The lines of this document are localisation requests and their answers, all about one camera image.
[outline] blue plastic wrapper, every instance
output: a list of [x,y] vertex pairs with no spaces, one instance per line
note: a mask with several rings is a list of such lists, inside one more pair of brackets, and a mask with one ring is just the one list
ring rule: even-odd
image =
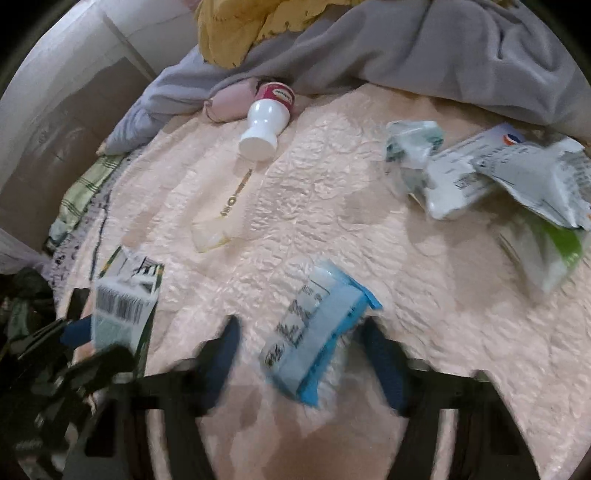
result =
[[367,307],[382,305],[332,262],[310,275],[260,356],[263,370],[289,396],[318,405],[318,384],[342,334],[353,328]]

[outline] yellow blanket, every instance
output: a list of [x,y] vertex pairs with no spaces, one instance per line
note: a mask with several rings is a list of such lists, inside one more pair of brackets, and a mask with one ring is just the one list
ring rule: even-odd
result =
[[286,30],[305,30],[328,5],[363,0],[203,0],[196,12],[199,49],[210,63],[231,69],[251,47]]

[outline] pink quilted bedspread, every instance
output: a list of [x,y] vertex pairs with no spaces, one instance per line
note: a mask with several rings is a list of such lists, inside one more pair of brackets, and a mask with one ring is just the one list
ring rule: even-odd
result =
[[[229,216],[235,238],[202,254],[196,229],[219,214],[252,168],[236,153],[244,121],[176,118],[113,189],[99,263],[123,243],[166,264],[148,373],[190,356],[224,315],[243,320],[222,404],[202,420],[220,480],[387,475],[405,423],[386,407],[349,337],[320,386],[318,409],[280,396],[258,366],[266,335],[321,257],[375,293],[388,334],[412,356],[454,374],[488,370],[544,480],[567,479],[591,445],[587,260],[544,304],[531,302],[495,240],[495,226],[514,208],[506,198],[435,222],[385,188],[381,127],[396,119],[436,120],[445,146],[502,121],[372,85],[316,99],[282,134],[276,160],[254,168]],[[80,250],[70,288],[88,284],[98,229]],[[453,414],[446,417],[434,479],[449,465]],[[158,477],[167,478],[156,415],[151,443]]]

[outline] red label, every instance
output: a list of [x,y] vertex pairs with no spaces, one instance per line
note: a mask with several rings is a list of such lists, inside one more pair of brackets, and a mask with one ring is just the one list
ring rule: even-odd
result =
[[261,85],[261,88],[259,88],[255,99],[261,100],[263,98],[270,98],[282,103],[290,111],[291,115],[291,111],[293,110],[294,106],[295,95],[294,91],[285,83],[271,82]]

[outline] gray blanket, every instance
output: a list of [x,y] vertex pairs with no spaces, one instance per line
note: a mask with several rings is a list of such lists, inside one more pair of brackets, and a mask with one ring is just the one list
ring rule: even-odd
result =
[[351,9],[330,7],[304,32],[264,41],[232,70],[206,63],[195,47],[146,88],[106,140],[106,153],[146,144],[172,116],[196,112],[218,90],[253,76],[283,79],[302,94],[371,82],[591,140],[591,87],[525,6],[366,0]]

